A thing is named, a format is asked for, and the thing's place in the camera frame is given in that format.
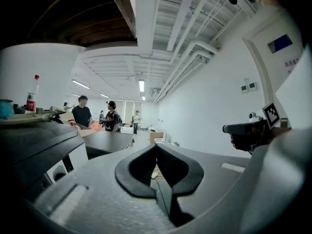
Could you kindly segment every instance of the woman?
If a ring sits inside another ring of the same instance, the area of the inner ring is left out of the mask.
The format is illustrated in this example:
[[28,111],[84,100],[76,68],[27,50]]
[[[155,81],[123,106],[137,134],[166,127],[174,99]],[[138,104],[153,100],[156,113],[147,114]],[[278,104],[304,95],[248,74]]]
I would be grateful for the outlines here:
[[72,105],[71,107],[67,107],[67,102],[64,102],[64,106],[63,106],[63,109],[65,110],[65,111],[67,111],[68,109],[71,109],[71,108],[73,108],[75,105]]

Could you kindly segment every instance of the fluorescent light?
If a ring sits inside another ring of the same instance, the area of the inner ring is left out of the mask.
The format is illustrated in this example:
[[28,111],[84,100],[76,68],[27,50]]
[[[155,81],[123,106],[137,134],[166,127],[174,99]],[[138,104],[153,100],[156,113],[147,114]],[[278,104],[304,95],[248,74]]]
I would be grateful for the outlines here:
[[108,96],[106,96],[106,95],[104,95],[104,94],[99,94],[100,96],[104,96],[104,97],[106,97],[106,98],[109,98]]
[[138,85],[140,86],[140,92],[144,92],[144,80],[138,80]]
[[84,87],[84,88],[90,89],[88,86],[83,85],[82,83],[80,83],[80,82],[78,82],[78,81],[76,81],[76,80],[72,80],[72,82],[74,82],[74,83],[76,83],[76,84],[78,84],[78,85],[80,85],[80,86],[82,86],[82,87]]

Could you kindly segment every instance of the box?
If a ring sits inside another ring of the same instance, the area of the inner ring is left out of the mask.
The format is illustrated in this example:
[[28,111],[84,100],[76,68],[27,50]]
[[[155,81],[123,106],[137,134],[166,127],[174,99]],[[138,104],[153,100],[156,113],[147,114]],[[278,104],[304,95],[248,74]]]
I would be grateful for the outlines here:
[[164,136],[164,133],[162,133],[162,132],[151,132],[150,133],[150,143],[151,144],[155,144],[155,139],[156,138],[163,138],[163,136]]

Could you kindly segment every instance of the white ceiling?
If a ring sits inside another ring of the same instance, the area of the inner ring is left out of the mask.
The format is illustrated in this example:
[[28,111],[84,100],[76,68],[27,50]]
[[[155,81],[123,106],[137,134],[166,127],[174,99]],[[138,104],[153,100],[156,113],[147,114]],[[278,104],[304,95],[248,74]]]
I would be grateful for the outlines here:
[[[100,98],[101,96],[99,94],[103,93],[112,99],[126,100],[142,100],[141,96],[146,96],[147,100],[153,101],[150,97],[151,90],[156,88],[161,89],[163,87],[166,79],[173,71],[175,64],[180,57],[180,55],[177,55],[174,62],[170,63],[173,52],[166,51],[166,49],[181,2],[182,0],[159,1],[153,38],[153,51],[151,55],[140,56],[118,54],[81,58],[76,61],[72,70],[68,82],[67,94],[84,94],[91,98]],[[195,34],[216,2],[217,0],[207,0],[189,34],[184,40],[179,53],[183,53],[190,41],[195,38]],[[226,0],[219,0],[212,12],[212,16],[225,2]],[[175,44],[178,43],[198,3],[199,0],[192,1]],[[217,32],[220,31],[220,29],[234,16],[238,9],[238,6],[226,2],[211,23],[204,28],[197,38],[209,43]],[[83,88],[71,82],[72,79],[89,86],[90,89]],[[139,79],[145,81],[145,93],[140,93],[139,91]]]

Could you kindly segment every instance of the man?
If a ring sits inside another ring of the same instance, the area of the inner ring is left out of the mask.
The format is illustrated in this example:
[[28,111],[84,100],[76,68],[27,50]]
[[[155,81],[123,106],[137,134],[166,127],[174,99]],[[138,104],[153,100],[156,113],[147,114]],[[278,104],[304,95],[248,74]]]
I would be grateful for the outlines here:
[[78,98],[79,105],[72,109],[75,122],[87,128],[91,128],[92,115],[90,109],[86,107],[87,96],[80,96]]
[[138,113],[139,113],[139,110],[136,110],[135,115],[133,115],[133,133],[134,133],[134,135],[137,135],[137,125],[140,123],[140,120],[142,120],[142,118],[139,118]]
[[113,100],[106,103],[109,112],[105,117],[105,130],[109,132],[116,132],[119,127],[119,116],[116,111],[116,103]]
[[101,112],[99,114],[98,122],[99,122],[99,124],[104,125],[104,111],[103,110],[101,110]]

